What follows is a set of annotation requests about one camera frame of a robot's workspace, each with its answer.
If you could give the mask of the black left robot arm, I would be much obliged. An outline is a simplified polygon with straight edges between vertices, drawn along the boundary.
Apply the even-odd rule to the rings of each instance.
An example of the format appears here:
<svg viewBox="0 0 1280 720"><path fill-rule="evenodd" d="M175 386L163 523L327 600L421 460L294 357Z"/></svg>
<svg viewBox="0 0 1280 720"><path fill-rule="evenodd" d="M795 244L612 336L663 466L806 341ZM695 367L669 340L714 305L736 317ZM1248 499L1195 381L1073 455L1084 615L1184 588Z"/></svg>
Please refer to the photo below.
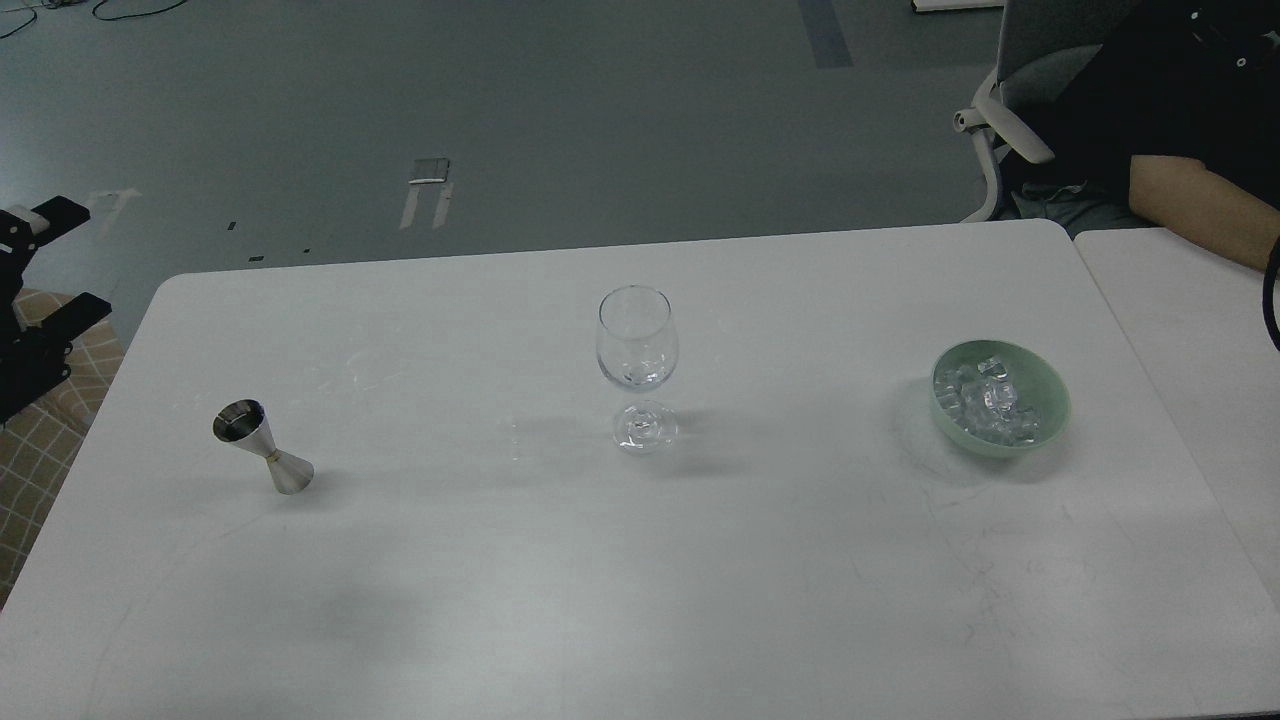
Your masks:
<svg viewBox="0 0 1280 720"><path fill-rule="evenodd" d="M90 210L58 195L33 208L1 211L1 420L10 421L72 374L74 342L106 319L110 302L79 293L46 310L24 309L24 273L41 249L91 219Z"/></svg>

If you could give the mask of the person's bare forearm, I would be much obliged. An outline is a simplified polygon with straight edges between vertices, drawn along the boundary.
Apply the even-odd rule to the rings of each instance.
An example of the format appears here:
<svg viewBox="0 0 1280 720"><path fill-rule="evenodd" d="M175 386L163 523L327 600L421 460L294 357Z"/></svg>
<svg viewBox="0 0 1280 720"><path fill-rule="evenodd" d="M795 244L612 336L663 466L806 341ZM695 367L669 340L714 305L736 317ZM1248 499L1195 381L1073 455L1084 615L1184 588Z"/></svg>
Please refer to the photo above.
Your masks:
<svg viewBox="0 0 1280 720"><path fill-rule="evenodd" d="M1135 155L1128 205L1139 218L1242 266L1262 272L1279 211L1192 158Z"/></svg>

